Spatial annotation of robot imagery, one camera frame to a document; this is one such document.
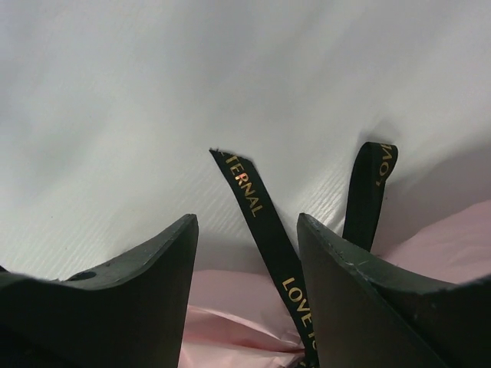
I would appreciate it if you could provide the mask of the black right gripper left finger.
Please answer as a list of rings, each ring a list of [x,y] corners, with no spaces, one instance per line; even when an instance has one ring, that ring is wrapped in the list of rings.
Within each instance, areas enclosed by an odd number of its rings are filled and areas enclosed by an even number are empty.
[[[65,281],[1,272],[3,367],[175,367],[198,240],[185,215]]]

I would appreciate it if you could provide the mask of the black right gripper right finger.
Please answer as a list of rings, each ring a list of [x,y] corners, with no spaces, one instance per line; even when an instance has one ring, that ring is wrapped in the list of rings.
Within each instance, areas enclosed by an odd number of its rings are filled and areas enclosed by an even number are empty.
[[[300,214],[298,245],[323,367],[488,367],[490,279],[399,268]]]

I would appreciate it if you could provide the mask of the black ribbon gold lettering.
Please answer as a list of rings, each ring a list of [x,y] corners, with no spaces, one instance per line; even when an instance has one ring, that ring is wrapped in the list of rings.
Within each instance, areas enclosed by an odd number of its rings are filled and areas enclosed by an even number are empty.
[[[253,162],[221,150],[211,150],[229,184],[276,290],[286,306],[304,356],[298,367],[317,367],[318,352],[301,261]],[[379,222],[384,189],[398,158],[395,145],[366,142],[354,161],[348,187],[343,239],[371,250]]]

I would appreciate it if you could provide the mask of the pink paper flower bouquet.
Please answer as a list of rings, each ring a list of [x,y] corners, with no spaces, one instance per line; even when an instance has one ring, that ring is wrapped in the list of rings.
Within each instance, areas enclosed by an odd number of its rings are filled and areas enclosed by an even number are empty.
[[[454,284],[490,273],[490,203],[421,229],[382,258]],[[303,345],[270,277],[237,271],[193,274],[180,367],[292,367]]]

